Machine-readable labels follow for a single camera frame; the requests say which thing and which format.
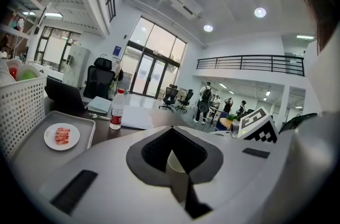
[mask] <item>backpack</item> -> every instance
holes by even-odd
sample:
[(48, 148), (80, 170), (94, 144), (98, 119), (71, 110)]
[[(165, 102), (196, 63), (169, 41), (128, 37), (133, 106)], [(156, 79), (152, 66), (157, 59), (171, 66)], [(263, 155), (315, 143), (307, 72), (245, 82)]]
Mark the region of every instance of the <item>backpack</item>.
[(211, 88), (208, 89), (206, 87), (206, 90), (202, 94), (202, 101), (209, 101), (210, 97), (211, 97)]

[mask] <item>green object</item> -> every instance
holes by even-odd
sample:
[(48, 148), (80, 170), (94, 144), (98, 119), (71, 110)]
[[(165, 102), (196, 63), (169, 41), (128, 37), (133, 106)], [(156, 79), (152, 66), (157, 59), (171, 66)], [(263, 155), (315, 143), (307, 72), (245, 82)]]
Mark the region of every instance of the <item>green object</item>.
[(25, 71), (24, 73), (22, 73), (20, 79), (21, 79), (21, 81), (24, 81), (24, 80), (34, 79), (35, 77), (36, 76), (34, 75), (33, 72)]

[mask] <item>balcony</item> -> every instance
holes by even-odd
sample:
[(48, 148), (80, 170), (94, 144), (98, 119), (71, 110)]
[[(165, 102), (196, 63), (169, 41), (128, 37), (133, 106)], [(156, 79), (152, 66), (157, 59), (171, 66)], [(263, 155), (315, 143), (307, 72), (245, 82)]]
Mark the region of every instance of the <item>balcony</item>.
[(236, 55), (199, 59), (196, 69), (257, 70), (304, 77), (303, 58), (281, 55)]

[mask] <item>air conditioner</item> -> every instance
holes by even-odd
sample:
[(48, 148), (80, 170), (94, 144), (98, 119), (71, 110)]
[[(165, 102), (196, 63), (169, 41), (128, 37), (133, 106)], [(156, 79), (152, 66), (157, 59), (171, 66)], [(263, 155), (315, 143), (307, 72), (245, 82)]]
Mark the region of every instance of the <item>air conditioner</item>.
[(183, 14), (187, 19), (194, 19), (203, 11), (202, 7), (194, 0), (170, 0), (171, 7)]

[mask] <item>fluorescent light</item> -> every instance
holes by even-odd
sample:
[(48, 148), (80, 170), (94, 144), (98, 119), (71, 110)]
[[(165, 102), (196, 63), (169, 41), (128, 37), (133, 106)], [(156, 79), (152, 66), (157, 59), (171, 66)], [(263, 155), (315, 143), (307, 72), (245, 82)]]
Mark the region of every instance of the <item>fluorescent light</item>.
[(206, 32), (212, 32), (214, 30), (214, 27), (212, 25), (205, 25), (203, 29)]
[(59, 13), (45, 13), (45, 16), (54, 16), (56, 18), (62, 18), (63, 16)]
[[(28, 15), (28, 12), (23, 12), (24, 15)], [(30, 12), (30, 15), (36, 15), (34, 12)]]
[(314, 39), (314, 36), (298, 35), (296, 38), (300, 39)]
[(254, 14), (257, 18), (264, 18), (267, 12), (265, 9), (259, 7), (255, 9)]

